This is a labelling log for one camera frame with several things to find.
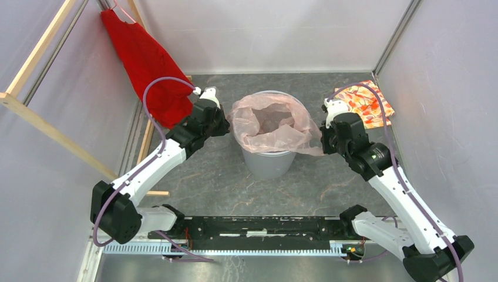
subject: plastic bag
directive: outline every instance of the plastic bag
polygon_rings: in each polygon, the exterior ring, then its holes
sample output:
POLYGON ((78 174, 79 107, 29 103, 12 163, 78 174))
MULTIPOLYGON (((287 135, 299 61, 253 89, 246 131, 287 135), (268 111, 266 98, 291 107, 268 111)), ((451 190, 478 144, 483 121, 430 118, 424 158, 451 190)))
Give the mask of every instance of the plastic bag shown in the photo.
POLYGON ((311 147, 321 133, 306 108, 289 94, 268 90, 233 104, 227 119, 237 142, 251 153, 292 152, 322 156, 311 147))

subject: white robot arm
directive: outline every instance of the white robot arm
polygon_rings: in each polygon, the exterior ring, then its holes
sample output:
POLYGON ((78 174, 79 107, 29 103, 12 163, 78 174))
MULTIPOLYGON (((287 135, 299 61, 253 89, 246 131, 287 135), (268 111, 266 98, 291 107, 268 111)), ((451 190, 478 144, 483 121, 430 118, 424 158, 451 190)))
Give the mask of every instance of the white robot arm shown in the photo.
POLYGON ((93 188, 90 220, 95 223, 105 202, 116 193, 103 212, 99 228, 118 243, 124 244, 136 234, 153 230, 170 230, 175 221, 174 211, 168 207, 138 208, 140 201, 154 185, 171 169, 187 160, 204 146, 212 136, 228 133, 223 107, 216 98, 216 88, 200 89, 201 95, 194 104, 192 113, 166 135, 166 145, 160 144, 135 168, 122 177, 107 184, 103 181, 93 188))
POLYGON ((346 233, 367 237, 386 248, 403 261, 415 281, 435 281, 455 267, 448 244, 463 261, 474 248, 470 238, 456 236, 436 217, 413 189, 402 168, 398 167, 397 162, 392 163, 389 148, 369 141, 359 115, 349 113, 345 102, 339 99, 326 99, 324 110, 328 114, 320 128, 324 153, 339 153, 344 157, 349 167, 388 202, 407 229, 394 228, 366 208, 356 205, 340 214, 346 233), (401 179, 398 179, 395 167, 401 179), (423 212, 442 233, 436 231, 423 212))

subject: wooden beam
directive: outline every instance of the wooden beam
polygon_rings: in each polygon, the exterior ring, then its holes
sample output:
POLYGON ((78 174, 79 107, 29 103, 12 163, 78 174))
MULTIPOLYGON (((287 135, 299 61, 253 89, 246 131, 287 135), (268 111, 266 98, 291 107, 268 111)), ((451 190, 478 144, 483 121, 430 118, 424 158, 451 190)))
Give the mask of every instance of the wooden beam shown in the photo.
POLYGON ((107 168, 104 164, 95 159, 92 155, 90 155, 87 151, 81 148, 78 144, 73 142, 73 140, 62 134, 46 120, 42 119, 35 112, 24 106, 14 96, 8 93, 0 92, 0 101, 2 102, 2 105, 4 105, 6 108, 16 113, 22 119, 30 123, 32 126, 36 127, 38 130, 43 132, 45 135, 50 137, 55 142, 61 144, 71 153, 82 159, 85 163, 91 165, 96 170, 100 171, 108 179, 114 180, 117 178, 117 175, 114 171, 107 168))
POLYGON ((152 141, 152 134, 154 133, 154 125, 147 119, 147 126, 145 127, 145 133, 143 134, 142 145, 140 147, 139 157, 137 159, 137 165, 149 155, 150 142, 152 141))
MULTIPOLYGON (((143 17, 140 14, 139 10, 137 9, 137 5, 135 3, 135 0, 128 0, 128 5, 130 6, 133 14, 135 15, 135 20, 139 25, 141 25, 147 32, 150 32, 147 30, 143 23, 143 17)), ((192 81, 192 76, 187 75, 187 79, 192 81)), ((150 120, 147 121, 147 126, 145 127, 145 133, 143 135, 142 139, 142 145, 140 146, 140 152, 139 152, 139 157, 137 159, 137 165, 149 155, 149 149, 150 149, 150 142, 152 141, 152 134, 154 133, 154 126, 152 125, 152 122, 150 120)), ((148 196, 170 196, 170 192, 168 191, 149 191, 147 192, 148 196)))
POLYGON ((147 196, 164 196, 164 197, 169 197, 170 192, 168 191, 149 191, 147 192, 147 196))
POLYGON ((33 51, 31 51, 31 54, 29 54, 28 58, 26 59, 21 69, 15 76, 14 80, 5 91, 6 93, 9 93, 10 96, 15 98, 21 92, 22 87, 24 86, 29 76, 35 69, 36 64, 38 64, 38 62, 40 61, 41 57, 43 56, 43 53, 45 53, 45 50, 49 46, 53 37, 59 30, 60 26, 62 25, 62 23, 68 16, 69 12, 71 11, 71 8, 74 6, 76 2, 77 2, 76 0, 64 1, 59 11, 53 18, 52 22, 49 24, 49 26, 43 33, 40 40, 38 40, 38 43, 33 48, 33 51))
POLYGON ((132 10, 132 12, 135 15, 135 21, 137 21, 139 23, 139 25, 141 25, 143 28, 145 28, 145 26, 143 25, 142 15, 139 13, 139 10, 137 9, 137 5, 135 3, 135 0, 128 0, 128 5, 130 6, 130 9, 132 10))

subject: orange patterned cloth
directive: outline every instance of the orange patterned cloth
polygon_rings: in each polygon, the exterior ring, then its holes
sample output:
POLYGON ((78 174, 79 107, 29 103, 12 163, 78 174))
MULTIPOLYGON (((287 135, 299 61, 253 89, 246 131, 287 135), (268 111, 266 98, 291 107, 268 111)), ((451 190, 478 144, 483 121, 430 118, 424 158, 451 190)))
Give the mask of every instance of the orange patterned cloth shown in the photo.
MULTIPOLYGON (((384 110, 386 112, 386 117, 391 116, 394 113, 391 105, 386 101, 384 96, 382 95, 379 88, 373 83, 371 80, 366 80, 361 82, 373 88, 375 92, 381 98, 382 104, 384 105, 384 110)), ((370 92, 367 88, 351 86, 350 88, 344 89, 341 93, 336 95, 336 98, 339 98, 346 102, 348 105, 349 111, 353 113, 359 114, 365 128, 376 128, 382 127, 382 113, 379 107, 379 103, 377 102, 377 98, 375 98, 374 94, 370 92)))

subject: gray floor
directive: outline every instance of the gray floor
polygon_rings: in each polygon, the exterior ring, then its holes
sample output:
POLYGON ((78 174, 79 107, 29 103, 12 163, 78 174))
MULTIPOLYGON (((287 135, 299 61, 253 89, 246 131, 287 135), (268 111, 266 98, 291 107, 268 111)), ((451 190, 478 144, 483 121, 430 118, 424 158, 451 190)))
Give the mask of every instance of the gray floor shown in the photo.
MULTIPOLYGON (((261 90, 280 90, 299 99, 320 125, 325 119, 323 99, 334 88, 372 79, 370 73, 293 73, 258 75, 200 75, 196 86, 216 86, 226 113, 243 96, 261 90)), ((371 140, 386 143, 382 129, 368 131, 371 140)), ((151 150, 160 143, 154 133, 151 150)), ((173 169, 153 190, 170 197, 147 196, 140 206, 170 204, 187 215, 337 216, 361 204, 375 215, 392 214, 387 202, 337 156, 312 157, 298 154, 290 170, 274 180, 257 180, 244 164, 234 137, 209 138, 188 161, 173 169)))

